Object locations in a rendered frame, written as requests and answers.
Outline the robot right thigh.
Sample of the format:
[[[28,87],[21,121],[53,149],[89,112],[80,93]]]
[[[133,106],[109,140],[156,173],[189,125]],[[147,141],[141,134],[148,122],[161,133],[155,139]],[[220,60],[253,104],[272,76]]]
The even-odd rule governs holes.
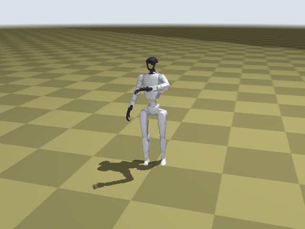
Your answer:
[[[148,133],[148,123],[149,123],[148,116],[149,114],[147,108],[142,109],[140,111],[140,124],[141,124],[142,137],[146,138],[147,141],[149,141],[151,137],[151,135]]]

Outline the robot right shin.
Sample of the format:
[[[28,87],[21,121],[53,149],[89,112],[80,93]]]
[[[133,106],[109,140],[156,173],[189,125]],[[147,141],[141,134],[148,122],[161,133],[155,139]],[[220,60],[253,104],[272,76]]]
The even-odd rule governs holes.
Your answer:
[[[142,146],[144,151],[145,161],[149,160],[149,149],[150,149],[150,141],[147,141],[146,138],[142,138]]]

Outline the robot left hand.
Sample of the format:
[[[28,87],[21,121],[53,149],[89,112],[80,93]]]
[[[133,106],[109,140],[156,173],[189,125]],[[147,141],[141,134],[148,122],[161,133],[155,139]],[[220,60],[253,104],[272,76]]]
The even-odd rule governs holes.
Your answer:
[[[140,89],[137,89],[135,92],[134,92],[134,94],[136,94],[136,93],[138,93],[139,91],[152,91],[153,89],[152,89],[152,87],[143,87],[143,88],[140,88]]]

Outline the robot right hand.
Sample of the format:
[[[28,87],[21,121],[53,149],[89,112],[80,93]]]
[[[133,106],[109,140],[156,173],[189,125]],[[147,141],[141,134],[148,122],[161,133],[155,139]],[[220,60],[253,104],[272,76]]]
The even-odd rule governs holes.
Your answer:
[[[130,105],[130,107],[128,108],[127,115],[126,115],[127,121],[129,121],[128,116],[130,118],[130,111],[132,110],[132,108],[133,108],[133,105]]]

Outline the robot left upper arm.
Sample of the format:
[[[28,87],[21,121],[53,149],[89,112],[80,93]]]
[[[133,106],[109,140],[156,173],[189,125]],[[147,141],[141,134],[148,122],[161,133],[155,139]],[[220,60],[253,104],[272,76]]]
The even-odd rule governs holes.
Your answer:
[[[164,76],[164,74],[160,74],[158,78],[162,83],[168,83],[169,84],[169,82],[168,82],[167,78]],[[170,84],[168,86],[165,86],[164,90],[167,91],[169,88],[170,88]]]

